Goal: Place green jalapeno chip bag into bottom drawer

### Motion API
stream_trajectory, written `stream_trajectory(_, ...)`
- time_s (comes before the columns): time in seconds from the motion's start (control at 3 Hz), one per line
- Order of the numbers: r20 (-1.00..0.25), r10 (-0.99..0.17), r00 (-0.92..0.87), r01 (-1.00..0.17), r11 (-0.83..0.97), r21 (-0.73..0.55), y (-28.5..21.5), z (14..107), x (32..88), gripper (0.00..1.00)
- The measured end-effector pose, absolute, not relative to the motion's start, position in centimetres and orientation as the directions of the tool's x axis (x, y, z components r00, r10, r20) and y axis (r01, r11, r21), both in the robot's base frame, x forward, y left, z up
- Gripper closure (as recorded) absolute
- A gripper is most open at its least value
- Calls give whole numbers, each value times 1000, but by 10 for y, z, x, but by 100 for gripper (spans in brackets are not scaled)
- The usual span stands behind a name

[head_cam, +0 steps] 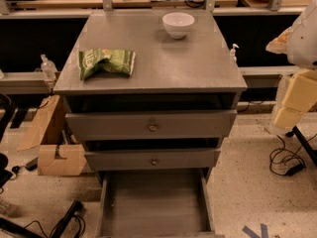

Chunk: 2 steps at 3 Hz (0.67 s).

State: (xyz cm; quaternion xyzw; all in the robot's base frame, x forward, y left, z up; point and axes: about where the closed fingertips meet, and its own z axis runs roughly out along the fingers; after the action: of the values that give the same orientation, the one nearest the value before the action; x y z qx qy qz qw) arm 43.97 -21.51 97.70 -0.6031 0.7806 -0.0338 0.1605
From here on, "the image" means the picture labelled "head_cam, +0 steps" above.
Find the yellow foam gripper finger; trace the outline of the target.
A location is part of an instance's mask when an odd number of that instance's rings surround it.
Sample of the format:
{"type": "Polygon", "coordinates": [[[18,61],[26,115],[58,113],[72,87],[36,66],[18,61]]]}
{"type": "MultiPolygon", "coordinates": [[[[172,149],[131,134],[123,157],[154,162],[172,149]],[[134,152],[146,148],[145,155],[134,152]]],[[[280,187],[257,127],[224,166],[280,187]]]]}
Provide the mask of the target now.
{"type": "Polygon", "coordinates": [[[274,54],[285,54],[286,48],[287,48],[287,40],[288,36],[291,33],[292,28],[289,27],[285,29],[278,37],[274,38],[272,41],[270,41],[265,49],[274,54]]]}
{"type": "Polygon", "coordinates": [[[317,103],[317,71],[302,69],[283,80],[278,87],[272,125],[292,129],[317,103]]]}

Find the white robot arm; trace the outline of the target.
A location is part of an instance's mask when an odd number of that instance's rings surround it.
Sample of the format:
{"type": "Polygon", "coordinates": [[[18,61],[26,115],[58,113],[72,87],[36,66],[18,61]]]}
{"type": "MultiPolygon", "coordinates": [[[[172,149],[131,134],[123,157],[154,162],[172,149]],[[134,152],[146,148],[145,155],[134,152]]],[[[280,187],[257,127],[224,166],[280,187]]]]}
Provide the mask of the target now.
{"type": "Polygon", "coordinates": [[[312,0],[292,26],[270,41],[268,52],[286,54],[300,71],[278,88],[272,126],[292,129],[317,103],[317,0],[312,0]]]}

